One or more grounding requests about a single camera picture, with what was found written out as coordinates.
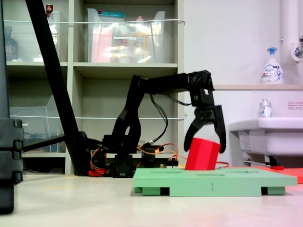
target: red object on shelf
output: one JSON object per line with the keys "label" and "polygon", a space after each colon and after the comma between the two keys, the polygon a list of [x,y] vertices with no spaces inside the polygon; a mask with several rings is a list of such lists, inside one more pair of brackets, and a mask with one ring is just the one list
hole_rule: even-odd
{"label": "red object on shelf", "polygon": [[89,176],[105,176],[105,169],[89,170]]}
{"label": "red object on shelf", "polygon": [[273,170],[284,170],[284,166],[271,166],[270,168]]}
{"label": "red object on shelf", "polygon": [[218,154],[220,151],[220,144],[210,140],[194,138],[185,170],[214,170]]}

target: green platform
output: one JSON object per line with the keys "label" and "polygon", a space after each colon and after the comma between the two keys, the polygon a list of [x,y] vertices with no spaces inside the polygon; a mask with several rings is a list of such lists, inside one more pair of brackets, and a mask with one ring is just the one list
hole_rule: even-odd
{"label": "green platform", "polygon": [[222,168],[213,171],[137,168],[134,175],[134,190],[143,195],[285,195],[285,186],[295,185],[296,177],[255,168]]}

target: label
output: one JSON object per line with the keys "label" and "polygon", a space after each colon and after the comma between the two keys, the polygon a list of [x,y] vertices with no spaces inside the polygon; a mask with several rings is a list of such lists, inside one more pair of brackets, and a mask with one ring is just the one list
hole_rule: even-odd
{"label": "label", "polygon": [[259,110],[260,117],[272,117],[272,110],[270,106],[263,106]]}
{"label": "label", "polygon": [[250,136],[248,134],[239,135],[241,150],[250,150]]}
{"label": "label", "polygon": [[261,77],[263,83],[275,82],[282,79],[284,79],[283,71],[278,64],[267,65]]}
{"label": "label", "polygon": [[289,110],[303,110],[303,102],[288,102]]}

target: bottle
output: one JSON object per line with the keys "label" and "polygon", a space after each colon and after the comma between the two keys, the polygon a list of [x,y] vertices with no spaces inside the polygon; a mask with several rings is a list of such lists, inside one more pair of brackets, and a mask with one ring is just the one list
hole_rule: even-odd
{"label": "bottle", "polygon": [[4,26],[5,54],[7,61],[18,59],[18,44],[16,40],[11,37],[11,31],[11,26]]}
{"label": "bottle", "polygon": [[263,69],[263,74],[261,77],[261,84],[284,84],[284,75],[281,65],[275,58],[275,51],[277,48],[268,48],[270,58]]}
{"label": "bottle", "polygon": [[[138,16],[137,21],[144,21],[143,17]],[[135,63],[146,63],[148,60],[145,59],[146,56],[146,45],[147,45],[147,35],[144,33],[144,23],[136,23],[136,32],[133,37],[135,38],[134,42],[134,61]]]}
{"label": "bottle", "polygon": [[259,117],[272,117],[271,102],[267,99],[262,99],[260,103]]}
{"label": "bottle", "polygon": [[53,12],[53,5],[52,4],[47,4],[46,5],[46,17],[47,17],[47,21],[49,20],[49,17],[51,16],[52,12]]}

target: floor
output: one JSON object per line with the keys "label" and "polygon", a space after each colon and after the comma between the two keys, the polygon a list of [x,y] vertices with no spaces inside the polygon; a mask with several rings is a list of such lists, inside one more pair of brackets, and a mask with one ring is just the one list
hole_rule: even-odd
{"label": "floor", "polygon": [[143,197],[132,179],[25,175],[0,227],[302,227],[303,184],[286,196]]}

